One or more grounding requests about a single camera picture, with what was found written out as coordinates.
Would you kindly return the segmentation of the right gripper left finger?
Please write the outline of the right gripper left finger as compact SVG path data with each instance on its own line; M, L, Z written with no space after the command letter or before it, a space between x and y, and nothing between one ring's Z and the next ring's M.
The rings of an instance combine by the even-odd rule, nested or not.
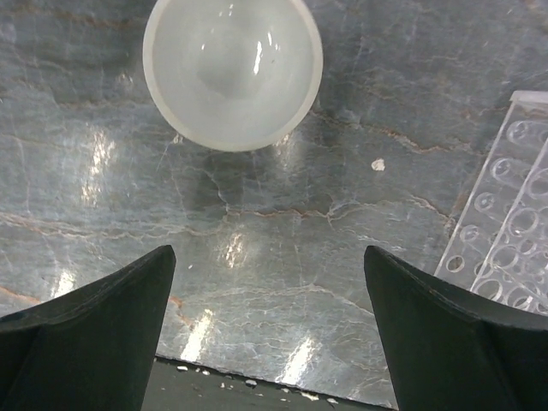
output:
M176 268L171 246L1 318L3 410L139 410Z

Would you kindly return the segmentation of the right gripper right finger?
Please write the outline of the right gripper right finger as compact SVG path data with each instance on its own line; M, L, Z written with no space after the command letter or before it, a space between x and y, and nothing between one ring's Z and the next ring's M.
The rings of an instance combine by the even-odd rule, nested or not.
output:
M401 410L545 410L547 318L425 273L381 247L364 254Z

